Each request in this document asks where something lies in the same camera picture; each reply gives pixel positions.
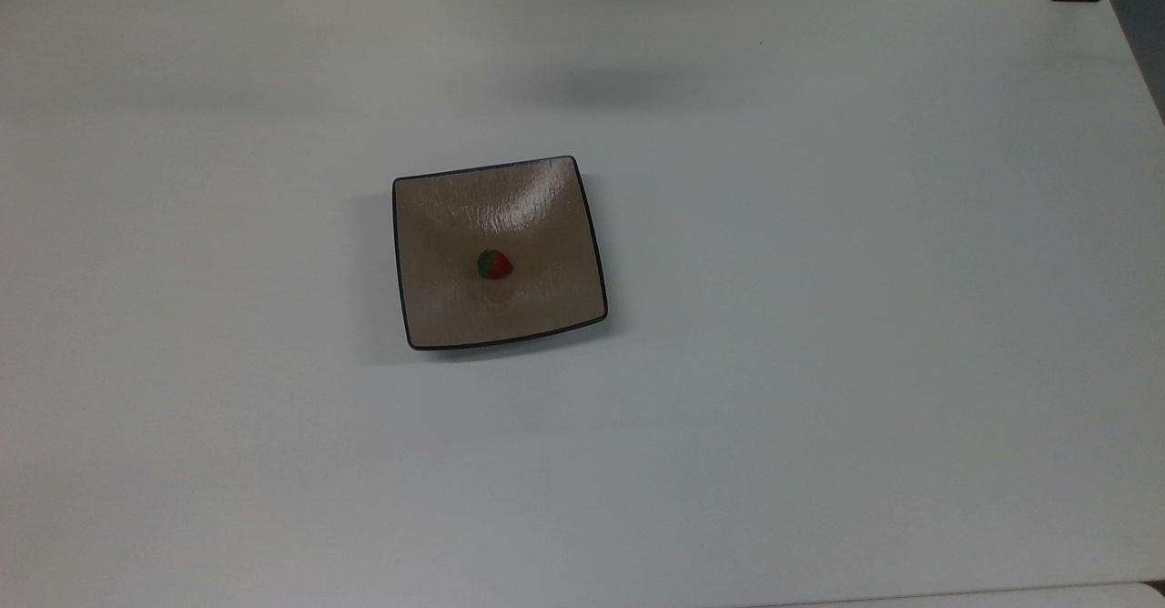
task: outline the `plate rim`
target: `plate rim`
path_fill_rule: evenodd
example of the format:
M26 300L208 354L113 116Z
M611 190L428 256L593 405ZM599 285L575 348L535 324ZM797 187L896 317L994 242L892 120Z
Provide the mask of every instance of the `plate rim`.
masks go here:
M586 213L586 225L587 229L591 232L591 248L594 250L594 263L599 273L599 294L602 296L602 314L594 319L587 319L585 321L571 323L569 326L562 326L560 328L552 328L550 331L541 331L539 333L531 333L529 335L516 335L516 338L503 338L503 339L487 339L481 342L466 342L466 344L432 344L432 346L418 346L412 341L412 331L409 328L409 311L405 306L404 301L404 275L401 269L401 229L397 226L397 207L396 207L396 185L398 182L404 181L422 181L426 177L442 177L442 176L456 176L456 174L461 172L479 172L479 171L490 171L490 169L503 169L508 165L520 165L520 164L535 164L543 163L543 161L560 161L570 160L571 167L574 171L574 181L578 182L579 193L582 195L582 211ZM474 165L469 169L454 169L454 171L440 171L440 172L422 172L418 176L402 176L396 177L393 181L393 248L396 259L396 290L401 297L401 318L404 321L404 339L409 342L409 348L414 351L457 351L457 349L474 349L479 347L495 346L495 344L511 344L511 342L523 342L525 339L537 339L546 338L546 335L557 335L559 333L566 333L566 331L574 331L582 328L582 326L591 326L592 323L600 323L607 319L607 314L610 313L610 306L607 302L607 280L602 273L602 256L599 255L599 239L594 234L594 217L591 217L591 202L586 197L586 185L582 184L582 172L579 171L579 161L574 160L574 156L549 156L549 157L536 157L532 161L515 161L515 163L504 164L488 164L488 165Z

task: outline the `white table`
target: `white table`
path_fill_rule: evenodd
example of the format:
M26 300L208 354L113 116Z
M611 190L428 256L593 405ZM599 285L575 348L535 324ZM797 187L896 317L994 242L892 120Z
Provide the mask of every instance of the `white table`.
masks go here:
M1108 2L0 23L6 608L1165 577L1165 127ZM409 351L391 181L553 155L608 321Z

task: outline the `square plate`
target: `square plate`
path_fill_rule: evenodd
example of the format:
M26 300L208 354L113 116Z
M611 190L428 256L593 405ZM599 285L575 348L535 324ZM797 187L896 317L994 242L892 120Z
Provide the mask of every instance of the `square plate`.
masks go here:
M409 346L459 349L541 338L607 317L607 288L574 157L393 182L396 278ZM514 271L478 273L487 248Z

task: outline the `red strawberry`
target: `red strawberry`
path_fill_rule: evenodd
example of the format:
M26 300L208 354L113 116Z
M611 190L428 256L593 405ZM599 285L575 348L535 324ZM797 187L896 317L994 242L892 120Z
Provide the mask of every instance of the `red strawberry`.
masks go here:
M507 277L509 273L514 271L514 266L502 255L502 252L495 252L494 248L486 248L478 256L478 273L482 277Z

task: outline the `bowl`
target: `bowl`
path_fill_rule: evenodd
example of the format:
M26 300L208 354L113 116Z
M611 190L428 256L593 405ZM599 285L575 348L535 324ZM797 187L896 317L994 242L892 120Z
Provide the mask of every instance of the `bowl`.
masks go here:
M571 156L393 182L409 346L459 349L543 338L607 317L582 176ZM482 252L513 264L483 277Z

